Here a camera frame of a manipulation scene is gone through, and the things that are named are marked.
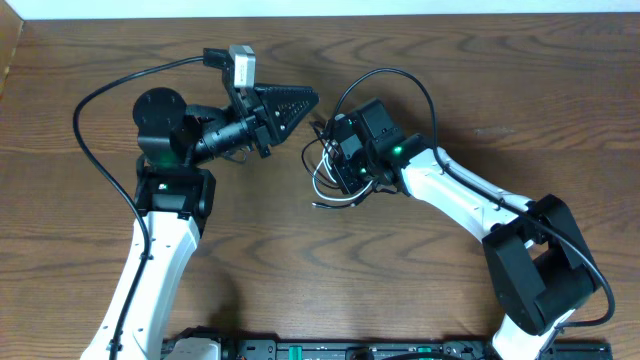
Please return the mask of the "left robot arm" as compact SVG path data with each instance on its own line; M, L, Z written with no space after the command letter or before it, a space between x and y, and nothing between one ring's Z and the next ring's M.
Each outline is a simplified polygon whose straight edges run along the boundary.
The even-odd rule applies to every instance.
M216 180L203 163L254 147L262 157L318 103L307 86L227 90L223 108L189 105L173 89L143 93L133 107L142 151L133 200L140 220L125 267L85 359L158 359L184 269L211 214Z

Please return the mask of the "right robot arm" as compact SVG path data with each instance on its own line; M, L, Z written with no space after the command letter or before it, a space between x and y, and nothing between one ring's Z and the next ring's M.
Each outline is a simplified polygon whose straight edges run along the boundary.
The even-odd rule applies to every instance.
M339 114L322 132L329 172L345 194L377 185L434 206L482 245L505 312L490 346L500 359L538 359L601 286L568 206L507 192L421 134L407 136L378 99Z

